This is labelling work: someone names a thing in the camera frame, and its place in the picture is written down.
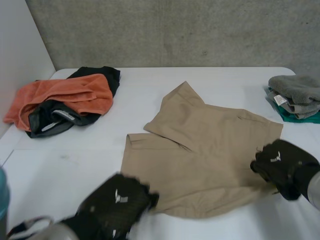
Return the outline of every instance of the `white logo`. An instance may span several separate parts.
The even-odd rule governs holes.
[[[270,159],[270,162],[276,162],[276,161],[281,161],[281,157],[280,157],[280,152],[278,151],[278,156],[274,159]]]
[[[127,202],[128,202],[128,197],[118,195],[118,189],[116,189],[115,190],[115,203],[127,203]]]

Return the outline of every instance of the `orange towel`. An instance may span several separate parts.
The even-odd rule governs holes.
[[[31,131],[28,116],[38,104],[57,100],[78,114],[105,114],[113,104],[108,81],[102,74],[54,80],[39,80],[23,86],[5,115],[5,123],[14,123],[18,129]]]

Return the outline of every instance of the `white wall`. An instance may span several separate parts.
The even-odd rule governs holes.
[[[9,125],[2,119],[16,91],[55,72],[24,0],[0,0],[0,137]]]

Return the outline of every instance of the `stack of folded clothes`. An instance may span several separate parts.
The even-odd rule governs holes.
[[[93,124],[109,111],[119,85],[120,71],[108,66],[81,67],[67,79],[37,80],[17,92],[3,121],[30,138]]]
[[[320,124],[320,80],[306,75],[274,76],[268,98],[283,121]]]

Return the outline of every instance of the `black glove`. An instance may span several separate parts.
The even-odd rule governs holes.
[[[158,194],[135,178],[116,174],[80,205],[77,215],[62,221],[83,240],[122,240],[145,210],[157,205]]]
[[[319,165],[317,159],[306,151],[287,141],[277,139],[255,154],[255,161],[250,167],[264,180],[276,185],[285,199],[297,200],[301,193],[294,183],[296,170],[302,166],[317,165]]]

